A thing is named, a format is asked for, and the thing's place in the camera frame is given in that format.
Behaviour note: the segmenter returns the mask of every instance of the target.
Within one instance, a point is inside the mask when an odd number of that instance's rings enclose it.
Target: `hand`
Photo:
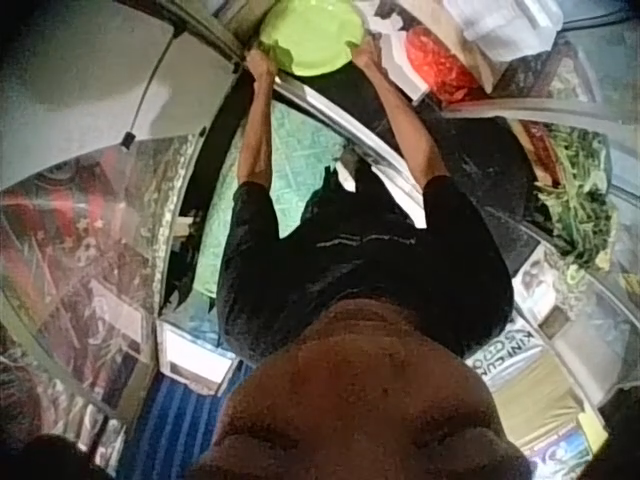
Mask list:
[[[350,44],[351,60],[360,68],[367,72],[371,69],[382,71],[382,54],[377,39],[367,35],[362,43],[358,45]]]
[[[278,67],[269,56],[258,48],[252,48],[247,53],[247,68],[256,81],[273,81],[278,74]]]

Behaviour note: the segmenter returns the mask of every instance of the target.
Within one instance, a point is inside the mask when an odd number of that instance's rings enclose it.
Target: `poster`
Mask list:
[[[534,480],[573,480],[591,461],[587,437],[577,425],[570,425],[525,452]]]

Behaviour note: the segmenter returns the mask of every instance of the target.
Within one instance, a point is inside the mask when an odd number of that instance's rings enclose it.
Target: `green plate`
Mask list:
[[[302,77],[348,63],[347,42],[360,44],[363,36],[362,19],[349,0],[282,0],[260,29],[278,67]]]

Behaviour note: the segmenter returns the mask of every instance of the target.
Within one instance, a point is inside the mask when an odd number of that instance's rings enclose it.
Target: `black shirt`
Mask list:
[[[433,178],[423,195],[426,230],[393,201],[343,192],[280,239],[269,192],[240,185],[218,283],[227,344],[257,364],[337,301],[367,298],[413,312],[424,335],[458,356],[480,348],[511,316],[509,273],[453,180]]]

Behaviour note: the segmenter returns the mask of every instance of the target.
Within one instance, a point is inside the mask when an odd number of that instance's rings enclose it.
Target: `man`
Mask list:
[[[255,96],[218,314],[228,344],[257,368],[229,397],[193,475],[530,478],[488,389],[461,360],[508,321],[507,268],[375,42],[352,57],[423,189],[428,228],[415,228],[363,163],[355,193],[328,174],[300,226],[280,239],[269,197],[276,68],[249,53]]]

